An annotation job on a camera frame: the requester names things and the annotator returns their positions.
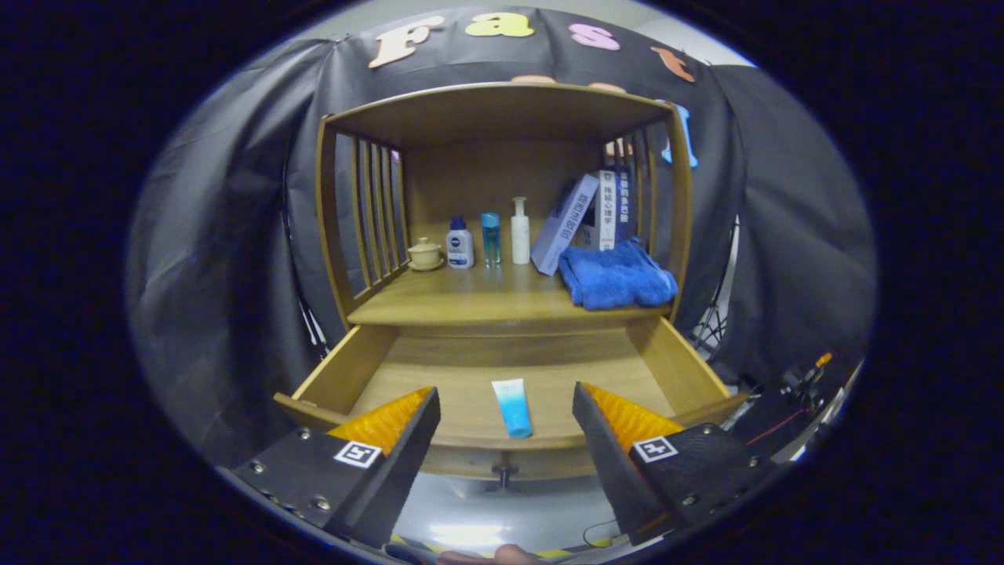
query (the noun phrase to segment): folded towel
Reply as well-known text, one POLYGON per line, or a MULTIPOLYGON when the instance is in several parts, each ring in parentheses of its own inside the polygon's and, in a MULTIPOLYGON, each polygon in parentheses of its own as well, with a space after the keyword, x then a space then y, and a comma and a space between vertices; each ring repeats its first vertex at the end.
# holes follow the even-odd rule
POLYGON ((640 239, 621 241, 612 249, 592 251, 568 247, 558 268, 571 302, 585 310, 629 306, 662 306, 677 296, 677 281, 645 252, 640 239))

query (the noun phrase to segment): open drawer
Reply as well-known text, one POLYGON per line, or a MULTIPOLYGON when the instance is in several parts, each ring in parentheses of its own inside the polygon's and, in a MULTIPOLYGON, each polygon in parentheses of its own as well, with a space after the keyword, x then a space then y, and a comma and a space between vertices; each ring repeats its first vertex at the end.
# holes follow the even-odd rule
POLYGON ((576 381, 622 396, 684 426, 720 422, 742 399, 663 317, 577 333, 479 335, 356 326, 292 397, 275 399, 302 426, 330 429, 424 386, 438 387, 442 416, 423 471, 492 478, 594 473, 571 413, 576 381), (491 385, 524 379, 533 436, 510 439, 491 385))

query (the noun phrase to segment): wooden cabinet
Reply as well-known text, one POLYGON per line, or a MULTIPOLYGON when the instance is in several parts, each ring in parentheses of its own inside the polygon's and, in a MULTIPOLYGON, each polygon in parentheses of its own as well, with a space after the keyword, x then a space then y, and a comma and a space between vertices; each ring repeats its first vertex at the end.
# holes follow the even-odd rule
MULTIPOLYGON (((300 423, 332 428, 423 386, 439 387, 442 419, 423 469, 514 480, 594 473, 571 414, 576 381, 605 388, 684 425, 721 420, 739 399, 673 328, 679 295, 664 308, 586 312, 560 275, 511 264, 512 197, 527 196, 531 240, 561 185, 599 168, 613 148, 638 195, 639 234, 658 225, 650 128, 667 127, 674 163, 688 163, 672 103, 598 88, 480 83, 413 92, 325 116, 317 150, 317 207, 328 275, 345 338, 292 396, 275 395, 300 423), (334 152, 351 146, 354 245, 343 245, 334 152), (391 174, 392 153, 400 156, 391 174), (502 265, 419 272, 405 249, 439 240, 463 215, 480 242, 481 212, 502 218, 502 265), (350 249, 346 256, 346 247, 350 249), (351 288, 346 258, 362 269, 351 288), (523 378, 533 436, 513 440, 491 381, 523 378)), ((683 290, 690 247, 691 177, 674 168, 666 265, 683 290)), ((479 245, 476 254, 480 259, 479 245)), ((658 250, 649 249, 658 256, 658 250)))

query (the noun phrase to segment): facial cleanser tube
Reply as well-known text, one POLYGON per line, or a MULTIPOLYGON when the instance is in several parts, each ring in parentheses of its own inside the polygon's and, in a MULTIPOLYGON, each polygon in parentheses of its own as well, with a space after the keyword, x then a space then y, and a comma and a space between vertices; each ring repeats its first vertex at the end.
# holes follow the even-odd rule
POLYGON ((533 434, 530 428, 530 410, 526 407, 526 392, 523 379, 492 381, 495 397, 499 400, 505 427, 510 438, 527 438, 533 434))

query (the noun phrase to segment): white pump dispenser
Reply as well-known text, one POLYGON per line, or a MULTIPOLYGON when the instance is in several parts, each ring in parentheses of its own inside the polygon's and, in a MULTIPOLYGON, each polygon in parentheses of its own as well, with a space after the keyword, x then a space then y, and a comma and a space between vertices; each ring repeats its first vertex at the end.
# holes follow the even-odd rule
POLYGON ((523 213, 525 196, 512 199, 516 203, 516 215, 512 217, 512 262, 526 264, 530 262, 530 218, 523 213))

